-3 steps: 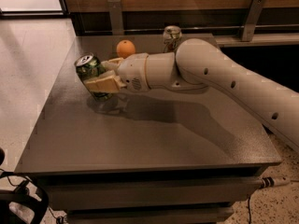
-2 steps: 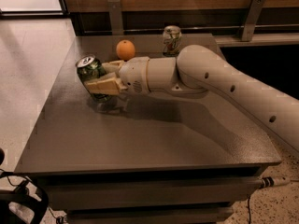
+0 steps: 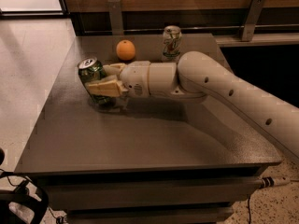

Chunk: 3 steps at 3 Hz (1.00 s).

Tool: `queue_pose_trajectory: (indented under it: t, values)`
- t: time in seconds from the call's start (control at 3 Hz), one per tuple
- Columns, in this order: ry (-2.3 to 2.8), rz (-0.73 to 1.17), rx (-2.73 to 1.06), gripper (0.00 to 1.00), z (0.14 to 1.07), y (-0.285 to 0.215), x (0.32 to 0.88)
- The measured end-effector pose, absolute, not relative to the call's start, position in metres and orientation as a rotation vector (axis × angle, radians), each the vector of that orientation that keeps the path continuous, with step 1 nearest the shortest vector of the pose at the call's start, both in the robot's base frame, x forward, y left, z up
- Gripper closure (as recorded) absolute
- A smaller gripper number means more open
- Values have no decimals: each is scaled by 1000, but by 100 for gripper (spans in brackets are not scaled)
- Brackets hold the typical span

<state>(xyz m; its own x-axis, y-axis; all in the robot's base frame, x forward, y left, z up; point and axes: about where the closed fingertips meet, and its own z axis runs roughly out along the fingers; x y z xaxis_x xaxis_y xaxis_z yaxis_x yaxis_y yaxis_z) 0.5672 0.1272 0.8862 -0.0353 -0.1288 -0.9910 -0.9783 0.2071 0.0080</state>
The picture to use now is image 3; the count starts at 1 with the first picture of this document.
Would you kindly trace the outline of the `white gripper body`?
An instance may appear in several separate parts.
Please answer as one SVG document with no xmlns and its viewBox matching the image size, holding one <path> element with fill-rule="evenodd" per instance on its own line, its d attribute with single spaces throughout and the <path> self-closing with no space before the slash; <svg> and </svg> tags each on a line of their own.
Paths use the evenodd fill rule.
<svg viewBox="0 0 299 224">
<path fill-rule="evenodd" d="M 145 98 L 149 94 L 149 61 L 134 61 L 121 71 L 120 78 L 129 97 Z"/>
</svg>

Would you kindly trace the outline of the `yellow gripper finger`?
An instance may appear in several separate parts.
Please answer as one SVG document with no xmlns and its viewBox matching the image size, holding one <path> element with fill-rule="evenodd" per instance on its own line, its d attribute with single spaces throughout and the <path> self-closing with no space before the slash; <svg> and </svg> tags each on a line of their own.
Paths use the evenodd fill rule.
<svg viewBox="0 0 299 224">
<path fill-rule="evenodd" d="M 126 67 L 125 63 L 105 64 L 103 66 L 108 76 L 112 76 L 112 75 L 119 76 L 125 67 Z"/>
<path fill-rule="evenodd" d="M 117 79 L 112 79 L 109 81 L 96 80 L 93 82 L 87 82 L 85 84 L 85 88 L 90 94 L 108 97 L 120 97 L 128 92 L 123 83 Z"/>
</svg>

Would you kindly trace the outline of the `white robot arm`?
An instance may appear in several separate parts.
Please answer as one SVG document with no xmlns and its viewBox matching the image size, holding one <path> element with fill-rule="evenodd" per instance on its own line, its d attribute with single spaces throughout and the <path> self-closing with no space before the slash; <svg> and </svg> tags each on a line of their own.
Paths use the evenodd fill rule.
<svg viewBox="0 0 299 224">
<path fill-rule="evenodd" d="M 108 64 L 104 73 L 85 83 L 90 94 L 180 100 L 207 94 L 227 105 L 285 154 L 299 159 L 298 108 L 235 76 L 202 52 L 189 51 L 177 63 Z"/>
</svg>

